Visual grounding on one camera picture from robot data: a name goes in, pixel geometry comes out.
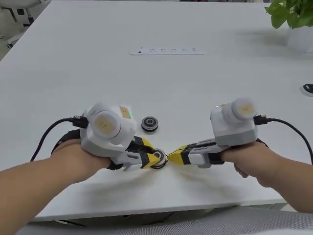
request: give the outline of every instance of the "black cable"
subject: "black cable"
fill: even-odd
[[[33,156],[31,157],[30,159],[30,162],[33,162],[36,158],[36,156],[38,155],[39,153],[39,150],[41,149],[44,141],[45,141],[45,138],[47,137],[47,135],[49,134],[49,132],[54,128],[56,127],[58,124],[62,123],[62,122],[66,122],[66,121],[70,121],[70,118],[63,118],[63,119],[60,119],[58,121],[56,121],[55,123],[53,123],[51,126],[49,126],[49,128],[44,132],[43,136],[41,137],[40,141],[39,141],[39,144],[37,146],[37,149],[35,151],[35,153],[33,154]]]
[[[59,219],[59,221],[62,221],[62,222],[68,223],[68,224],[72,224],[72,225],[75,225],[75,226],[79,226],[79,227],[87,227],[86,225],[79,224],[79,223],[76,223],[76,222],[72,222],[72,221],[69,221],[69,220],[66,220],[66,219]]]
[[[299,131],[297,128],[295,128],[293,125],[291,125],[289,122],[286,122],[284,120],[281,120],[281,119],[276,119],[276,118],[267,118],[267,121],[270,122],[270,121],[276,121],[276,122],[280,122],[282,124],[285,124],[287,125],[288,127],[290,127],[292,130],[294,130],[296,133],[299,134],[299,136],[301,136],[301,138],[304,140],[308,150],[309,150],[309,153],[310,153],[310,158],[311,158],[311,163],[313,165],[313,151],[312,151],[312,148],[310,146],[310,143],[309,141],[307,140],[307,138],[301,133],[301,131]]]
[[[63,119],[56,121],[51,126],[49,126],[49,128],[44,132],[43,136],[41,137],[41,139],[39,141],[39,144],[37,146],[35,153],[33,154],[33,156],[30,159],[30,162],[33,162],[35,160],[35,158],[37,157],[37,155],[38,155],[38,153],[39,153],[39,151],[40,151],[40,149],[41,149],[41,147],[45,141],[45,138],[47,137],[49,132],[54,127],[56,127],[58,124],[60,124],[62,122],[66,122],[66,121],[71,122],[73,124],[73,126],[80,127],[80,128],[87,128],[88,123],[89,123],[87,118],[83,117],[83,116],[74,116],[74,117],[69,117],[69,118],[63,118]]]

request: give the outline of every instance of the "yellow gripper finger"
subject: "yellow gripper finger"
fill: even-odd
[[[145,138],[141,138],[143,145],[151,147],[154,149],[153,145],[147,141]],[[147,169],[154,164],[157,164],[160,159],[153,154],[140,152],[141,160],[142,160],[142,169]]]

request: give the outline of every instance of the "cable connector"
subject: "cable connector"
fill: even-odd
[[[88,119],[84,116],[70,117],[69,121],[73,124],[73,126],[84,128],[84,129],[86,129],[89,124]]]
[[[268,124],[270,122],[270,120],[266,117],[266,115],[255,116],[253,120],[256,126]]]

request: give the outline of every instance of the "metal bearing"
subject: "metal bearing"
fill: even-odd
[[[154,132],[158,128],[158,121],[155,117],[145,117],[141,122],[141,127],[145,132]]]
[[[163,150],[156,148],[156,152],[154,153],[154,155],[157,158],[159,158],[160,161],[157,164],[152,165],[151,168],[153,168],[153,169],[163,168],[168,161],[166,153]]]

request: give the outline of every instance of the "black cable on table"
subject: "black cable on table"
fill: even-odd
[[[270,121],[276,121],[276,122],[279,122],[279,123],[282,123],[282,124],[285,124],[287,125],[288,127],[290,127],[292,130],[294,130],[296,133],[299,134],[299,136],[301,136],[301,138],[304,140],[307,148],[308,148],[308,151],[309,151],[309,154],[310,154],[310,158],[311,158],[311,163],[313,164],[313,151],[312,151],[312,148],[310,146],[310,143],[309,141],[307,140],[307,138],[301,133],[301,131],[299,131],[297,128],[295,128],[293,125],[291,125],[289,122],[286,122],[284,120],[281,120],[281,119],[276,119],[276,118],[267,118],[267,121],[270,122]]]
[[[49,128],[44,132],[43,136],[41,137],[40,141],[39,141],[39,144],[36,148],[36,151],[35,153],[33,154],[33,156],[31,157],[30,159],[30,162],[33,162],[36,158],[36,156],[38,155],[39,153],[39,150],[41,149],[44,141],[45,141],[45,138],[47,137],[47,135],[49,134],[49,132],[55,127],[57,126],[58,124],[62,123],[62,122],[71,122],[71,119],[70,118],[63,118],[63,119],[60,119],[58,121],[56,121],[55,123],[53,123],[51,126],[49,126]]]

